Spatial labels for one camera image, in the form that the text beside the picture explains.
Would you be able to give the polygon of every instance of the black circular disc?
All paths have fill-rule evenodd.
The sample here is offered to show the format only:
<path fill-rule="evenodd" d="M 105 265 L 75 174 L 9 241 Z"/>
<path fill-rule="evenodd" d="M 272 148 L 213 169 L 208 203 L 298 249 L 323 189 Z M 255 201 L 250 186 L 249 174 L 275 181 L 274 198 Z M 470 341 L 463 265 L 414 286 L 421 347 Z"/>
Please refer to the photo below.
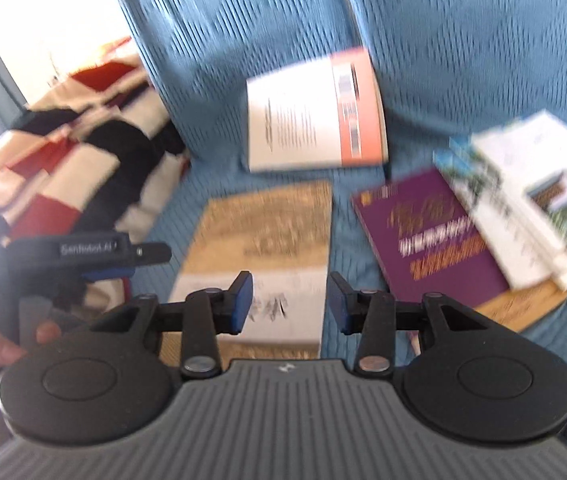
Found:
<path fill-rule="evenodd" d="M 131 434 L 151 422 L 171 394 L 156 355 L 119 333 L 69 334 L 0 376 L 0 406 L 13 430 L 67 446 Z"/>
<path fill-rule="evenodd" d="M 515 444 L 567 421 L 567 364 L 512 334 L 455 333 L 415 358 L 403 375 L 409 404 L 464 440 Z"/>

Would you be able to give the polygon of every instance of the white logo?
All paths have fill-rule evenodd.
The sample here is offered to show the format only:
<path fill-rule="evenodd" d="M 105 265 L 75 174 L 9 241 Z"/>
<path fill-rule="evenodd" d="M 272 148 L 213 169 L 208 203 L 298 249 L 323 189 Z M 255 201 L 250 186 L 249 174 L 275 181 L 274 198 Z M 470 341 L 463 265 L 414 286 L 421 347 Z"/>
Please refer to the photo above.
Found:
<path fill-rule="evenodd" d="M 287 374 L 288 372 L 291 372 L 292 370 L 294 370 L 295 365 L 293 365 L 292 363 L 286 363 L 284 365 L 281 365 L 279 367 L 279 370 L 281 370 L 284 374 Z"/>

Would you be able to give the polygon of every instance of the purple book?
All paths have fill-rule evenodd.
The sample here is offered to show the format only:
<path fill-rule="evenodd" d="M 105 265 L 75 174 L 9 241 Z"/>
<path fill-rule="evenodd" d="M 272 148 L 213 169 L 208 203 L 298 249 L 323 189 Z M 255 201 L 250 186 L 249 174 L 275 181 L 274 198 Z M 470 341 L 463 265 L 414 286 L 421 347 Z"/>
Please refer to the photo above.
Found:
<path fill-rule="evenodd" d="M 471 307 L 509 289 L 499 265 L 437 170 L 353 197 L 390 290 L 400 301 L 442 292 Z"/>

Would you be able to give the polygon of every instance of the orange and white book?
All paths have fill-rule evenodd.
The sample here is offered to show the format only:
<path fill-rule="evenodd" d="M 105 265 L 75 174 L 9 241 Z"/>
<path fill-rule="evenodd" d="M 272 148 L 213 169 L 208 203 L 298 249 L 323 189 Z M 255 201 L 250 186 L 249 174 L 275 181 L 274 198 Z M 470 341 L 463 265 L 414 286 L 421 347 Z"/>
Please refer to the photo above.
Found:
<path fill-rule="evenodd" d="M 381 94 L 364 48 L 249 79 L 247 98 L 251 172 L 388 160 Z"/>

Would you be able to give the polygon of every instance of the sofa backrest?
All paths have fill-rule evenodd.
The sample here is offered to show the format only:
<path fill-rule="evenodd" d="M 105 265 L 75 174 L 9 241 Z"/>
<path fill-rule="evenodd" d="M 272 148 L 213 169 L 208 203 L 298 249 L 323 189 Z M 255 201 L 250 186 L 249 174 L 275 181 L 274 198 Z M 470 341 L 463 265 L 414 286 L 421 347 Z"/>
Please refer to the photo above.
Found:
<path fill-rule="evenodd" d="M 393 118 L 443 135 L 541 108 L 567 121 L 567 0 L 120 2 L 200 158 L 240 152 L 247 77 L 356 44 L 371 52 L 390 136 Z"/>

